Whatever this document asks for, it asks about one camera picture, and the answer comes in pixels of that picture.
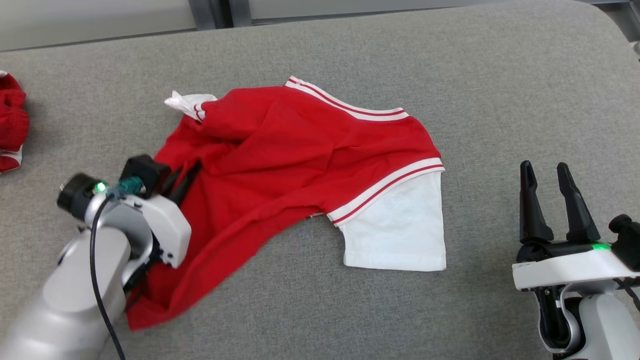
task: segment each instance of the green indicator light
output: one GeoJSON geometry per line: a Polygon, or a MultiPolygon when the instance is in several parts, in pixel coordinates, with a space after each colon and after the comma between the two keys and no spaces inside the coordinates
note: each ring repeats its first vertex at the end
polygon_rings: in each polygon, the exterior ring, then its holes
{"type": "Polygon", "coordinates": [[[100,193],[100,192],[103,192],[104,190],[107,190],[107,184],[105,184],[105,183],[97,183],[95,185],[95,191],[100,193]]]}
{"type": "Polygon", "coordinates": [[[611,250],[611,246],[609,244],[599,243],[593,244],[593,250],[611,250]]]}

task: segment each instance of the black cable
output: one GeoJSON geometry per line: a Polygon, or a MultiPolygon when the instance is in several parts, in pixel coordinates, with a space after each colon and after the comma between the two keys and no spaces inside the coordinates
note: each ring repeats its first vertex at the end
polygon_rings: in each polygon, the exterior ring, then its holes
{"type": "Polygon", "coordinates": [[[100,296],[100,289],[98,289],[98,278],[95,275],[95,233],[98,228],[98,220],[100,219],[100,214],[102,210],[109,204],[109,201],[114,197],[112,193],[107,194],[102,204],[98,207],[98,210],[95,212],[93,216],[93,222],[91,223],[91,236],[89,239],[89,268],[91,272],[91,285],[93,286],[93,294],[95,295],[95,301],[98,303],[98,309],[100,310],[100,314],[102,315],[102,319],[104,320],[104,325],[107,326],[107,330],[109,331],[109,335],[111,335],[111,340],[113,340],[113,344],[118,351],[118,356],[120,356],[120,360],[125,360],[124,351],[122,351],[122,346],[120,346],[120,342],[118,341],[118,336],[116,335],[116,331],[113,329],[113,325],[111,321],[109,321],[109,315],[107,314],[106,309],[104,309],[104,304],[102,303],[102,297],[100,296]]]}
{"type": "Polygon", "coordinates": [[[634,300],[634,305],[636,306],[636,309],[638,310],[638,312],[640,312],[640,299],[638,299],[638,295],[636,295],[636,293],[633,290],[631,290],[631,287],[627,285],[624,281],[620,279],[613,279],[613,281],[615,281],[616,284],[620,285],[620,287],[627,292],[627,295],[629,295],[634,300]]]}

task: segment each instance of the garment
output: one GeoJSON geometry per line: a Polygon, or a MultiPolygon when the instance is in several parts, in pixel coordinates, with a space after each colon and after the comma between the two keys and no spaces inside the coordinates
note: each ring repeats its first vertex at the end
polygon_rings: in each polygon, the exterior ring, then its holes
{"type": "Polygon", "coordinates": [[[0,71],[0,174],[18,168],[29,116],[22,109],[26,94],[6,71],[0,71]]]}
{"type": "Polygon", "coordinates": [[[140,329],[185,311],[270,237],[318,212],[344,233],[344,263],[445,268],[440,153],[401,108],[348,105],[296,78],[217,100],[174,93],[185,113],[156,160],[202,170],[181,210],[191,224],[178,269],[158,265],[128,312],[140,329]]]}

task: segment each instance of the gray fabric surface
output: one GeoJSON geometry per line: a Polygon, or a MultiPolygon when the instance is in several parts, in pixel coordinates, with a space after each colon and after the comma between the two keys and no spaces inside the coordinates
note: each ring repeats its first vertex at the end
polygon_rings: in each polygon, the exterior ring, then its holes
{"type": "MultiPolygon", "coordinates": [[[[596,8],[531,1],[186,33],[0,54],[28,93],[24,166],[0,175],[0,336],[54,268],[75,222],[55,205],[77,171],[114,180],[179,121],[177,90],[218,97],[290,75],[364,108],[404,107],[442,152],[448,268],[348,268],[325,218],[273,238],[174,321],[117,330],[130,359],[546,359],[516,291],[518,165],[567,229],[569,164],[605,239],[640,219],[640,64],[596,8]]],[[[108,343],[103,359],[115,359],[108,343]]]]}

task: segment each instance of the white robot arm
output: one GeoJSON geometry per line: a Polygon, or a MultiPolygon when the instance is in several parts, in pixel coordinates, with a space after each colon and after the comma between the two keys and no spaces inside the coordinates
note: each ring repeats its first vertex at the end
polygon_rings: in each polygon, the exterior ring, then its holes
{"type": "Polygon", "coordinates": [[[177,268],[184,260],[191,227],[179,204],[199,168],[174,186],[180,171],[170,175],[145,155],[129,159],[112,188],[84,174],[63,185],[58,206],[91,229],[81,229],[65,247],[0,345],[0,360],[97,359],[109,333],[123,359],[110,321],[124,312],[125,292],[151,265],[177,268]]]}
{"type": "Polygon", "coordinates": [[[520,242],[512,265],[518,290],[533,292],[540,306],[538,332],[554,359],[637,360],[640,331],[624,304],[613,296],[640,285],[640,224],[626,215],[609,228],[618,241],[602,243],[589,209],[566,164],[557,167],[569,232],[566,241],[552,242],[529,161],[520,165],[520,242]],[[570,296],[578,293],[579,297],[570,296]]]}

